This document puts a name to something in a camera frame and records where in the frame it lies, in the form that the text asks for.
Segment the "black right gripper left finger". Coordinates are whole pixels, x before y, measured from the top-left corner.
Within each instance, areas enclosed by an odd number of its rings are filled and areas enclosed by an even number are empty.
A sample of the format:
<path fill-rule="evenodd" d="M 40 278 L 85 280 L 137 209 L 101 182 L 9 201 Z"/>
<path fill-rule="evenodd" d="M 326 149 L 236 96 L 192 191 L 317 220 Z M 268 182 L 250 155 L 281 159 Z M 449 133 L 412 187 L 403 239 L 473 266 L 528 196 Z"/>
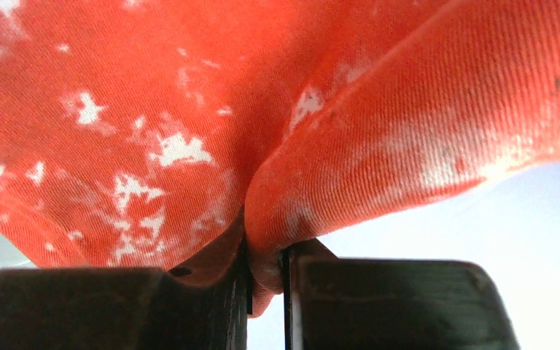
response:
<path fill-rule="evenodd" d="M 244 349 L 238 249 L 156 268 L 0 270 L 0 349 Z"/>

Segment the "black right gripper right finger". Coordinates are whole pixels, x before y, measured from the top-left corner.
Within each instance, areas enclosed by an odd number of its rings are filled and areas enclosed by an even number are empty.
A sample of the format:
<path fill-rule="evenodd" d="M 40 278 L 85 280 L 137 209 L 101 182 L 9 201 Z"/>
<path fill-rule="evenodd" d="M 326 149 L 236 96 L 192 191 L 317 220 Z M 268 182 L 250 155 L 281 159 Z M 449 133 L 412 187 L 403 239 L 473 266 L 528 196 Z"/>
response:
<path fill-rule="evenodd" d="M 517 349 L 500 293 L 458 260 L 336 257 L 316 239 L 281 261 L 287 349 Z"/>

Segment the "red garment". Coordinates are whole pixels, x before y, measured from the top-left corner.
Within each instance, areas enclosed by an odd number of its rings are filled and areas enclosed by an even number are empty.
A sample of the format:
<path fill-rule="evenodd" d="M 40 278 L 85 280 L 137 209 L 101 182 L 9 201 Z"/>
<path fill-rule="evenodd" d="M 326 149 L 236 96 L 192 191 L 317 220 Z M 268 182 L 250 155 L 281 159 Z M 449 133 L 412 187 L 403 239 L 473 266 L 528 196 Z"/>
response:
<path fill-rule="evenodd" d="M 0 232 L 171 268 L 560 160 L 560 1 L 0 1 Z"/>

